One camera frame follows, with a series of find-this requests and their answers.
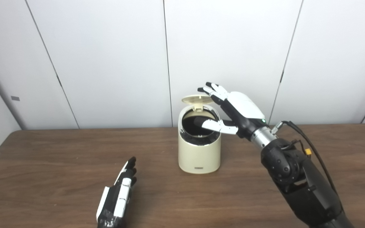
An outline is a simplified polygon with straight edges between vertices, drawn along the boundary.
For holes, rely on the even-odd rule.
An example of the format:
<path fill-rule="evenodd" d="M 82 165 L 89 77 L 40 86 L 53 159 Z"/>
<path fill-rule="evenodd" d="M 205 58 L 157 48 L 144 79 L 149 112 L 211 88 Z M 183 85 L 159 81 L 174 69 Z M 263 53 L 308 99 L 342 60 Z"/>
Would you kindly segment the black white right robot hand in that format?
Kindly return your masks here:
<path fill-rule="evenodd" d="M 237 135 L 249 141 L 256 136 L 259 129 L 268 127 L 265 115 L 257 105 L 241 92 L 228 92 L 221 85 L 207 82 L 205 87 L 198 88 L 220 106 L 230 121 L 215 121 L 211 118 L 196 117 L 194 124 L 201 128 Z"/>

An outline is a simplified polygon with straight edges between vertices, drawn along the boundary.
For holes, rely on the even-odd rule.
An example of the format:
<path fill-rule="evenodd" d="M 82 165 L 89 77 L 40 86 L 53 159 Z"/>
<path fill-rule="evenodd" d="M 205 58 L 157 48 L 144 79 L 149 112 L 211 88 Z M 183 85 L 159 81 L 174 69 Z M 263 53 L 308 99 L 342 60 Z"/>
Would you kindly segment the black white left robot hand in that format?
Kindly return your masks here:
<path fill-rule="evenodd" d="M 136 157 L 123 166 L 113 186 L 105 187 L 96 212 L 98 228 L 123 228 L 132 189 L 137 181 Z"/>

